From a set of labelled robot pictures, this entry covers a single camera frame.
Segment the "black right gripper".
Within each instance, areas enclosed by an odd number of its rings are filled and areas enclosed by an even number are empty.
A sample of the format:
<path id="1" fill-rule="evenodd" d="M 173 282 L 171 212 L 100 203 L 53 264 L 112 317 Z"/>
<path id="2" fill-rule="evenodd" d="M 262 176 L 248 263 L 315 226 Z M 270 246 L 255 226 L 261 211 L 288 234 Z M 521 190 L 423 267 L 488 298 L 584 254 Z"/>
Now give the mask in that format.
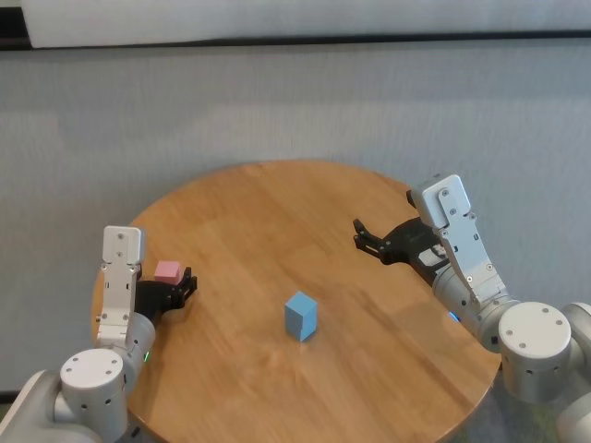
<path id="1" fill-rule="evenodd" d="M 407 202 L 415 207 L 414 190 L 408 189 L 405 194 Z M 359 219 L 353 220 L 353 226 L 357 249 L 376 257 L 383 265 L 407 264 L 425 282 L 434 282 L 438 271 L 449 264 L 439 237 L 419 218 L 398 225 L 384 239 L 370 233 Z"/>

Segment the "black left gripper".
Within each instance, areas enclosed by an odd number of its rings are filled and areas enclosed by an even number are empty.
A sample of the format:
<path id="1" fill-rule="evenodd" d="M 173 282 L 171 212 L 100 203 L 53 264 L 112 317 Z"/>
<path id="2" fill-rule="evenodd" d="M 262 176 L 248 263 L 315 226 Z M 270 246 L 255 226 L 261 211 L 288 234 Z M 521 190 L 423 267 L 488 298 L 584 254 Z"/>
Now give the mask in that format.
<path id="1" fill-rule="evenodd" d="M 191 267 L 185 267 L 176 286 L 161 281 L 139 281 L 136 283 L 136 312 L 152 324 L 159 324 L 163 314 L 183 308 L 197 289 L 198 277 Z"/>

